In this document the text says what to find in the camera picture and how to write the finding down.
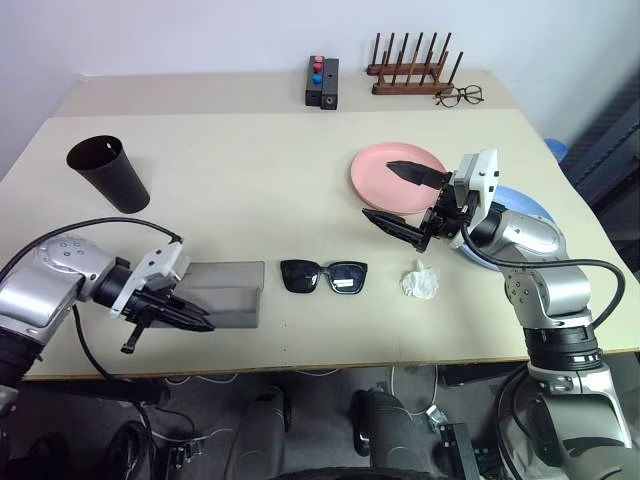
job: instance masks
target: black cup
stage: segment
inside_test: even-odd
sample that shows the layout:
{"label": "black cup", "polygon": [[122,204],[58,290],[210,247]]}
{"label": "black cup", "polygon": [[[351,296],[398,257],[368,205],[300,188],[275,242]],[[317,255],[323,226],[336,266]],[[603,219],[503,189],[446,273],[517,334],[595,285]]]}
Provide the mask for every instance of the black cup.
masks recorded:
{"label": "black cup", "polygon": [[149,204],[149,193],[116,137],[100,135],[83,140],[67,154],[67,165],[122,213],[136,213]]}

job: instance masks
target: floor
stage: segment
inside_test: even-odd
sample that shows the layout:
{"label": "floor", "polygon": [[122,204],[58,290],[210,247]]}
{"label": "floor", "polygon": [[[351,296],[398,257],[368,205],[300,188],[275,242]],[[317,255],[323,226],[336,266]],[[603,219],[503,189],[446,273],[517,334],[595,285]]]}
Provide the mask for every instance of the floor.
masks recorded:
{"label": "floor", "polygon": [[[614,382],[623,402],[631,429],[638,438],[640,368],[633,354],[608,358]],[[285,471],[326,466],[367,466],[368,459],[353,449],[348,408],[352,393],[388,382],[389,368],[354,368],[312,377],[296,372],[242,374],[229,384],[213,384],[191,378],[171,386],[166,408],[187,413],[198,433],[220,428],[235,429],[244,410],[260,389],[268,384],[281,386],[292,403],[292,428],[286,439]],[[224,376],[210,377],[224,380]],[[420,410],[430,401],[434,367],[398,367],[395,393],[410,411]],[[458,387],[438,388],[436,403],[454,422],[466,423],[474,446],[490,443],[491,406],[500,379],[479,381]],[[148,409],[154,430],[166,436],[188,434],[180,417]],[[18,410],[7,420],[12,435],[13,456],[24,454],[29,445],[49,431],[61,432],[68,440],[79,467],[96,462],[111,436],[137,412],[115,401],[44,392],[34,385],[21,389]],[[432,451],[439,443],[425,419],[416,417],[423,432],[423,455],[432,472],[438,472]],[[205,453],[183,469],[181,479],[220,479],[233,433],[222,431],[208,439]]]}

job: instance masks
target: blue plate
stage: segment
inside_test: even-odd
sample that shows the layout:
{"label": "blue plate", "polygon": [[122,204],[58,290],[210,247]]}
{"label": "blue plate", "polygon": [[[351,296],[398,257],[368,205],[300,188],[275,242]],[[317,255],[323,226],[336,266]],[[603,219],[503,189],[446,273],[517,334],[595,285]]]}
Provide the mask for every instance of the blue plate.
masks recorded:
{"label": "blue plate", "polygon": [[[513,188],[498,185],[496,194],[493,197],[493,201],[501,203],[509,210],[515,210],[516,212],[524,213],[531,216],[540,216],[546,218],[547,220],[551,220],[552,222],[554,221],[553,218],[551,218],[551,215],[549,215],[549,212],[547,212],[542,207],[542,205],[536,202],[533,198],[525,195],[524,193],[520,193]],[[478,265],[482,265],[485,268],[498,271],[498,267],[479,258],[475,253],[469,250],[469,247],[467,247],[466,245],[462,245],[461,247],[459,247],[458,252],[467,257],[469,260],[474,261]]]}

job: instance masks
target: white wall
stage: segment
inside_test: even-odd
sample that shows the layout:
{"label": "white wall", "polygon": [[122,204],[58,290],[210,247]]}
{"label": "white wall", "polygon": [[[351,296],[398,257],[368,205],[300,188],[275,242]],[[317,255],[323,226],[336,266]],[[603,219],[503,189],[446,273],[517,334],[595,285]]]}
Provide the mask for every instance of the white wall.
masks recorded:
{"label": "white wall", "polygon": [[3,0],[0,177],[80,74],[292,70],[315,52],[356,70],[391,30],[454,32],[463,68],[568,142],[640,65],[638,0]]}

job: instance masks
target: black cable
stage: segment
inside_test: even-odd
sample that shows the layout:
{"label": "black cable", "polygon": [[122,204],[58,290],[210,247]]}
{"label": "black cable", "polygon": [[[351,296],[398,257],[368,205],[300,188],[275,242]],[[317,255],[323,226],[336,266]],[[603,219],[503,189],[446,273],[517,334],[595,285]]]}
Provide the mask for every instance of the black cable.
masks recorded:
{"label": "black cable", "polygon": [[147,222],[146,220],[140,220],[138,218],[130,218],[130,217],[94,218],[92,220],[85,220],[84,222],[72,223],[71,225],[67,225],[65,227],[56,228],[55,230],[45,233],[44,235],[41,235],[35,240],[29,242],[27,245],[22,247],[20,251],[16,253],[4,267],[2,267],[2,270],[0,270],[0,282],[4,280],[4,278],[9,274],[11,270],[13,270],[13,267],[15,267],[18,264],[18,262],[22,257],[24,257],[27,253],[29,253],[31,250],[36,248],[42,242],[45,242],[50,238],[53,238],[65,232],[69,232],[71,230],[76,230],[78,228],[83,228],[83,227],[89,227],[91,225],[99,225],[102,223],[136,223],[138,225],[144,225],[145,227],[152,228],[161,233],[164,233],[165,235],[168,235],[169,237],[171,237],[171,243],[173,242],[182,243],[182,237],[180,235],[164,227],[161,227],[160,225],[156,225],[155,223]]}
{"label": "black cable", "polygon": [[187,415],[186,413],[178,412],[176,410],[170,410],[168,408],[158,407],[158,406],[155,406],[155,405],[154,405],[153,408],[155,408],[156,410],[158,410],[160,412],[170,413],[171,415],[177,415],[178,417],[184,418],[189,423],[189,427],[191,428],[191,437],[195,437],[196,436],[196,424],[193,423],[193,420],[191,419],[191,417],[189,415]]}
{"label": "black cable", "polygon": [[[91,350],[89,349],[89,346],[87,345],[87,341],[84,338],[84,333],[82,332],[82,324],[80,322],[80,312],[78,311],[78,307],[76,307],[75,305],[72,307],[73,310],[73,317],[75,319],[75,323],[76,323],[76,332],[78,333],[78,340],[80,340],[80,345],[82,346],[82,351],[84,352],[85,356],[87,357],[87,359],[89,360],[89,362],[91,362],[91,365],[94,366],[94,368],[100,372],[100,375],[102,375],[104,377],[104,379],[106,381],[108,381],[109,383],[113,384],[113,385],[120,385],[122,383],[126,383],[123,382],[122,380],[118,380],[116,377],[114,377],[113,375],[111,375],[109,372],[107,372],[104,367],[102,365],[100,365],[100,363],[98,362],[98,360],[96,360],[96,358],[93,356],[93,353],[91,353]],[[134,406],[134,408],[138,411],[138,413],[140,414],[140,416],[142,417],[143,421],[144,421],[144,428],[147,432],[147,441],[148,441],[148,453],[149,453],[149,478],[151,480],[155,480],[155,449],[156,449],[156,444],[153,440],[153,430],[151,428],[151,421],[149,420],[149,415],[147,414],[147,411],[144,409],[144,407],[142,406],[142,404],[140,402],[136,402],[133,400],[129,400],[129,403],[131,403],[131,405]]]}
{"label": "black cable", "polygon": [[578,260],[554,260],[551,262],[510,262],[507,260],[500,260],[499,258],[492,257],[491,255],[487,255],[482,250],[478,248],[478,246],[471,239],[471,235],[469,235],[469,230],[467,230],[467,225],[462,224],[460,226],[460,231],[462,232],[462,238],[464,238],[465,243],[469,247],[469,249],[475,253],[478,257],[480,257],[485,262],[492,263],[498,267],[506,267],[506,268],[553,268],[553,267],[577,267],[577,266],[590,266],[590,267],[601,267],[606,268],[610,272],[612,272],[616,280],[618,282],[616,286],[616,292],[609,302],[609,305],[602,311],[602,313],[596,318],[592,326],[593,328],[598,328],[602,323],[607,319],[611,312],[615,310],[615,308],[622,300],[622,295],[624,295],[625,289],[625,278],[622,270],[620,270],[615,265],[605,262],[604,260],[591,260],[591,259],[578,259]]}
{"label": "black cable", "polygon": [[507,376],[507,378],[505,378],[504,382],[502,382],[502,385],[500,385],[498,394],[496,395],[496,402],[493,410],[493,417],[494,417],[493,423],[496,428],[496,440],[498,442],[498,450],[500,451],[500,454],[502,455],[502,459],[506,463],[507,468],[509,469],[509,471],[511,472],[511,475],[515,480],[522,480],[522,476],[516,469],[516,466],[514,465],[513,460],[511,460],[511,456],[507,451],[507,447],[504,444],[504,439],[502,438],[502,433],[500,432],[500,410],[502,406],[502,398],[504,397],[504,392],[506,391],[507,387],[513,381],[513,379],[516,378],[518,375],[520,375],[526,368],[527,368],[527,364],[523,363],[522,365],[517,367],[513,372],[511,372]]}
{"label": "black cable", "polygon": [[516,397],[518,395],[518,390],[527,378],[529,378],[527,372],[522,372],[520,374],[520,378],[516,382],[516,385],[513,387],[513,391],[511,392],[511,416],[513,417],[513,421],[516,422],[516,425],[518,425],[520,430],[522,430],[522,433],[524,433],[529,440],[533,441],[533,437],[529,433],[527,427],[524,426],[524,423],[520,420],[520,417],[518,417],[518,412],[516,410]]}

